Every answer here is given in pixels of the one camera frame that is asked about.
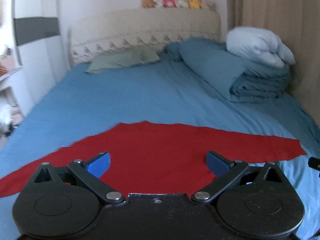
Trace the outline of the blue bed sheet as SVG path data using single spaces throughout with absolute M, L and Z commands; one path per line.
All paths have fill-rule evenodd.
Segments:
M 259 103 L 233 103 L 182 62 L 162 55 L 157 64 L 86 73 L 80 64 L 31 110 L 1 150 L 1 176 L 116 124 L 149 121 L 298 139 L 306 155 L 280 166 L 305 204 L 298 230 L 319 230 L 319 177 L 307 167 L 319 156 L 319 128 L 288 94 Z

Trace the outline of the brown plush toy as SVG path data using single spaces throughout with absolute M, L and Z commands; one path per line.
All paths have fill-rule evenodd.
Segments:
M 141 0 L 141 7 L 145 9 L 155 8 L 156 3 L 153 0 Z

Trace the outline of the white and grey wardrobe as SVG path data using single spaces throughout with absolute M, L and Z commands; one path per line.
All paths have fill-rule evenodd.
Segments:
M 38 103 L 67 73 L 57 0 L 12 0 L 18 64 Z

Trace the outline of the beige embroidered headboard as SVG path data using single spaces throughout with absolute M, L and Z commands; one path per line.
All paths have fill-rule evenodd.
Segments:
M 166 45 L 191 37 L 221 39 L 221 20 L 210 9 L 125 9 L 96 14 L 69 30 L 71 65 L 90 62 L 106 51 Z

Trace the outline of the light blue pillow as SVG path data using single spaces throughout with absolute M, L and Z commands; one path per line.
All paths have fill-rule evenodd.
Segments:
M 296 63 L 293 52 L 268 29 L 235 27 L 226 36 L 227 50 L 261 64 L 283 68 Z

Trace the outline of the sage green pillow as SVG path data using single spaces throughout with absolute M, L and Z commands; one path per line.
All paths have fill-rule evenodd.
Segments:
M 117 51 L 107 51 L 96 56 L 86 70 L 87 74 L 96 74 L 112 69 L 129 68 L 160 60 L 162 45 L 145 45 Z

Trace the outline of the yellow plush toy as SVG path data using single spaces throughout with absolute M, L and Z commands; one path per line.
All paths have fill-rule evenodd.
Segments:
M 202 0 L 187 0 L 190 9 L 201 9 Z

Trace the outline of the white shelf unit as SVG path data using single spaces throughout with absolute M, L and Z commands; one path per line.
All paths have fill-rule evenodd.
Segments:
M 24 118 L 12 87 L 13 75 L 21 69 L 12 49 L 6 46 L 1 55 L 1 137 L 9 137 Z

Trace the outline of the folded teal duvet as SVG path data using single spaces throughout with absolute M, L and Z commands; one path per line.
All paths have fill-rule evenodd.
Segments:
M 226 100 L 259 103 L 276 99 L 291 81 L 288 66 L 276 68 L 227 51 L 226 44 L 202 37 L 166 44 L 164 50 L 184 62 Z

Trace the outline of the beige curtain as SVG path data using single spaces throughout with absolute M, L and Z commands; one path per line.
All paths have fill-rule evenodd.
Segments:
M 271 30 L 293 52 L 289 92 L 319 122 L 319 0 L 227 0 L 228 28 Z

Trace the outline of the red knit sweater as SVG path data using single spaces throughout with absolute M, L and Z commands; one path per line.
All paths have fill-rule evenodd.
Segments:
M 191 195 L 215 179 L 206 166 L 209 151 L 250 164 L 291 160 L 305 154 L 297 139 L 144 121 L 118 124 L 60 148 L 43 161 L 66 166 L 75 159 L 88 160 L 108 152 L 111 164 L 101 180 L 122 194 Z

